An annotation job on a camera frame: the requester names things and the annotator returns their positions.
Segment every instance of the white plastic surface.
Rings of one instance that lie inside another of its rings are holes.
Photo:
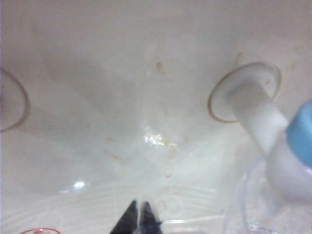
[[[207,115],[209,94],[238,65],[272,62],[290,118],[312,93],[311,12],[310,0],[1,1],[1,66],[31,103],[1,135],[1,233],[109,233],[133,198],[161,220],[220,215],[259,153]]]

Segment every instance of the blue cap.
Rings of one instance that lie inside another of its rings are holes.
[[[301,106],[288,125],[286,135],[297,158],[312,168],[312,99]]]

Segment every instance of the blue plastic part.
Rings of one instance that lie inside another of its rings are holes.
[[[297,158],[312,168],[312,99],[301,106],[287,127],[286,135]]]

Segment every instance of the red rim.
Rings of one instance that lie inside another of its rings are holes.
[[[61,234],[58,230],[55,230],[53,228],[34,228],[34,229],[30,229],[30,230],[24,231],[24,232],[22,232],[20,234],[25,234],[25,233],[28,233],[28,232],[31,232],[31,231],[36,231],[36,230],[48,230],[48,231],[54,231],[57,234]]]

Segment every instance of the white plastic tube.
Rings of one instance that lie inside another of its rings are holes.
[[[250,82],[229,94],[228,105],[263,155],[267,156],[288,125],[272,99],[259,84]]]

